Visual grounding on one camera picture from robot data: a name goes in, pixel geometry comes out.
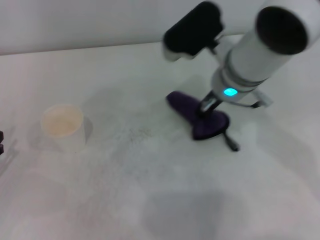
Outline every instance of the white surface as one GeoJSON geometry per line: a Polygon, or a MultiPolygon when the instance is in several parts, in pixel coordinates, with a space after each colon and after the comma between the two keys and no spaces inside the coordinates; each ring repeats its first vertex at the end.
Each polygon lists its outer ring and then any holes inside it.
{"type": "MultiPolygon", "coordinates": [[[[214,0],[228,33],[253,25],[264,0],[214,0]]],[[[0,54],[158,42],[200,0],[2,0],[0,54]]]]}
{"type": "Polygon", "coordinates": [[[64,153],[78,153],[86,145],[84,114],[75,105],[48,108],[41,117],[41,129],[64,153]]]}
{"type": "Polygon", "coordinates": [[[159,43],[0,57],[0,239],[318,240],[319,60],[318,43],[268,80],[268,109],[219,107],[234,153],[222,137],[192,141],[165,102],[208,93],[207,51],[174,63],[159,43]],[[58,103],[86,116],[78,154],[41,134],[58,103]]]}

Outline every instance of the cup rim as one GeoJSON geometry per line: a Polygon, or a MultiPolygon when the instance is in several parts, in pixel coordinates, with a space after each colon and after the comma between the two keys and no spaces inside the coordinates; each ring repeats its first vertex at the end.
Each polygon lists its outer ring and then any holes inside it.
{"type": "Polygon", "coordinates": [[[78,106],[76,106],[76,105],[73,105],[73,104],[71,104],[71,103],[55,104],[55,105],[47,108],[47,109],[43,112],[43,114],[42,114],[42,116],[41,116],[41,121],[40,121],[40,125],[41,125],[41,130],[42,130],[42,132],[43,132],[45,135],[47,135],[48,137],[53,138],[53,139],[61,139],[61,138],[69,137],[69,136],[73,135],[75,132],[77,132],[77,131],[82,127],[83,124],[84,124],[84,113],[82,112],[82,110],[81,110],[80,107],[78,107],[78,106]],[[46,115],[47,113],[49,113],[49,112],[52,111],[53,109],[59,108],[59,107],[73,107],[73,108],[75,108],[75,109],[81,114],[81,124],[80,124],[74,131],[69,132],[68,134],[61,135],[61,136],[52,136],[52,135],[48,134],[47,131],[45,131],[43,122],[44,122],[45,115],[46,115]]]}

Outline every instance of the purple plush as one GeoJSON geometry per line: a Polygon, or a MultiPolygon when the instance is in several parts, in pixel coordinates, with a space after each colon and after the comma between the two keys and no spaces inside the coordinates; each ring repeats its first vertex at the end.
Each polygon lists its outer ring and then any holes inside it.
{"type": "Polygon", "coordinates": [[[229,117],[222,111],[214,110],[211,115],[201,118],[197,115],[200,101],[182,92],[174,91],[166,97],[169,105],[192,126],[194,140],[206,140],[226,132],[229,117]]]}

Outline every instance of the black object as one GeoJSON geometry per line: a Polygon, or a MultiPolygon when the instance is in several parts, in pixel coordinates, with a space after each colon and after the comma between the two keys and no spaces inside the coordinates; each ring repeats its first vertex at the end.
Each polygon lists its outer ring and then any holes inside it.
{"type": "Polygon", "coordinates": [[[179,91],[170,93],[166,99],[169,105],[192,125],[194,140],[207,140],[223,134],[226,144],[232,151],[240,150],[240,146],[227,134],[230,126],[230,118],[227,114],[214,110],[206,117],[199,117],[197,109],[200,101],[179,91]]]}
{"type": "MultiPolygon", "coordinates": [[[[0,131],[0,143],[2,143],[2,141],[5,139],[4,137],[4,132],[0,131]]],[[[3,154],[5,152],[4,150],[4,145],[0,144],[0,155],[3,154]]]]}
{"type": "Polygon", "coordinates": [[[275,6],[262,9],[256,20],[259,38],[272,51],[283,55],[301,53],[308,45],[303,23],[291,12],[275,6]]]}
{"type": "Polygon", "coordinates": [[[196,114],[199,118],[209,117],[212,114],[213,110],[215,110],[220,104],[222,104],[222,101],[216,97],[213,91],[210,91],[199,104],[196,110],[196,114]],[[211,103],[213,100],[215,100],[215,102],[211,104],[211,106],[207,110],[204,111],[203,105],[208,107],[208,104],[211,103]]]}
{"type": "Polygon", "coordinates": [[[164,35],[165,46],[174,53],[195,56],[205,47],[214,49],[215,38],[223,30],[219,8],[204,1],[170,28],[164,35]]]}

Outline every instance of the purple object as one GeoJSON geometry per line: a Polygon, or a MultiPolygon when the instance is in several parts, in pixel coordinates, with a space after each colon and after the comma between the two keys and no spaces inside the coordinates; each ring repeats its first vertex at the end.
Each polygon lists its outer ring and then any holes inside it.
{"type": "Polygon", "coordinates": [[[173,91],[166,97],[169,105],[192,126],[194,140],[206,140],[223,134],[229,148],[238,152],[240,146],[227,135],[230,119],[222,111],[212,111],[211,115],[199,117],[197,110],[200,101],[180,91],[173,91]]]}

